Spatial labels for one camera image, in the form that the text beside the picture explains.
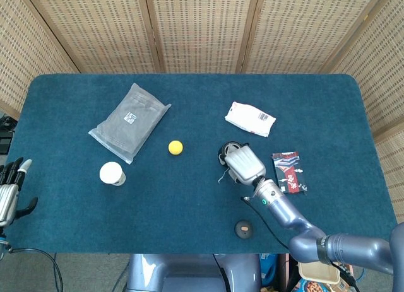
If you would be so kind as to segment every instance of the paper cup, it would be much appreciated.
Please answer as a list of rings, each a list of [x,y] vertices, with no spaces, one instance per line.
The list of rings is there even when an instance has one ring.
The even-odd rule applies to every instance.
[[[100,179],[106,184],[120,186],[125,182],[126,176],[120,164],[109,161],[101,167]]]

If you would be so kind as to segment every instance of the yellow ball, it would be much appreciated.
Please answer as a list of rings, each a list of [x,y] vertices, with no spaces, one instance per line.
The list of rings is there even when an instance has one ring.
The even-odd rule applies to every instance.
[[[169,151],[172,155],[179,155],[182,149],[184,149],[184,147],[180,141],[172,141],[169,144]]]

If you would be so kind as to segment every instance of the table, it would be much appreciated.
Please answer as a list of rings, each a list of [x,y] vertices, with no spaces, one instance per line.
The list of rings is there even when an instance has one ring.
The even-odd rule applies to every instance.
[[[131,165],[88,131],[107,118],[133,83],[172,107]],[[224,117],[233,101],[276,117],[268,138]],[[181,140],[180,156],[168,143]],[[297,150],[308,193],[288,198],[327,234],[388,238],[396,224],[359,87],[344,74],[50,74],[30,85],[9,160],[31,158],[19,201],[34,212],[6,230],[14,247],[49,252],[284,252],[240,196],[252,188],[226,176],[217,152],[249,143],[275,178],[271,154]],[[121,187],[103,184],[100,167],[122,165]],[[282,230],[253,204],[283,241]],[[241,240],[234,225],[251,221]]]

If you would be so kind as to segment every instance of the floor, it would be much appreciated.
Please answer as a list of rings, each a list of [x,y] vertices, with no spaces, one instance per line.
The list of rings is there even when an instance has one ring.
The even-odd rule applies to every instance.
[[[0,165],[5,159],[0,156]],[[56,260],[65,291],[113,292],[114,285],[129,262],[129,254],[57,254]],[[361,268],[354,268],[355,276],[361,272]],[[128,273],[124,272],[115,292],[122,291],[127,278]],[[393,278],[368,270],[358,287],[361,292],[391,292]],[[52,263],[41,254],[6,254],[0,261],[0,291],[56,291]]]

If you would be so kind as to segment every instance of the gray plastic package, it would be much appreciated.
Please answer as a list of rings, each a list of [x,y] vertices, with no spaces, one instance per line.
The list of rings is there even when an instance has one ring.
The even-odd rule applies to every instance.
[[[116,109],[89,135],[130,164],[170,107],[134,83]]]

